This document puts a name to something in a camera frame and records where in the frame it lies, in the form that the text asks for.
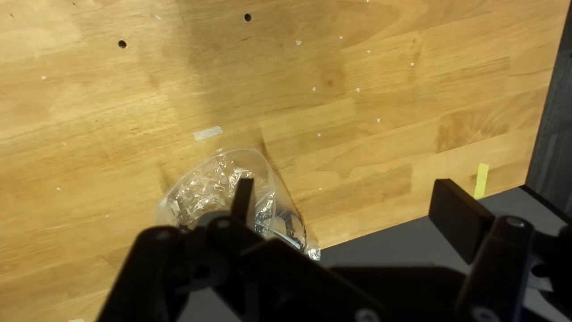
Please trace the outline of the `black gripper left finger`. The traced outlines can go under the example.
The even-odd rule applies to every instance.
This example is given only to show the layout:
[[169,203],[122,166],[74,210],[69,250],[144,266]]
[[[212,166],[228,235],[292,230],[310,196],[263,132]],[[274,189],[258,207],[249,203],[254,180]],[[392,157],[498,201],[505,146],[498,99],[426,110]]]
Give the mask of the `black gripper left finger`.
[[281,239],[251,228],[254,182],[242,178],[228,210],[195,228],[142,230],[97,322],[178,322],[194,293],[212,289],[242,322],[383,322],[383,305]]

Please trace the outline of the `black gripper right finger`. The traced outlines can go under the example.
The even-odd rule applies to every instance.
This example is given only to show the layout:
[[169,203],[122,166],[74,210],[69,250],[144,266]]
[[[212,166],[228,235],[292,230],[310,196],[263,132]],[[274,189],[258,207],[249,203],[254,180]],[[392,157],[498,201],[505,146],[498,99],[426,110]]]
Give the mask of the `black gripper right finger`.
[[430,218],[471,271],[456,314],[469,322],[548,322],[524,305],[530,277],[551,282],[540,294],[562,314],[572,314],[571,228],[546,234],[523,216],[496,216],[453,178],[437,178]]

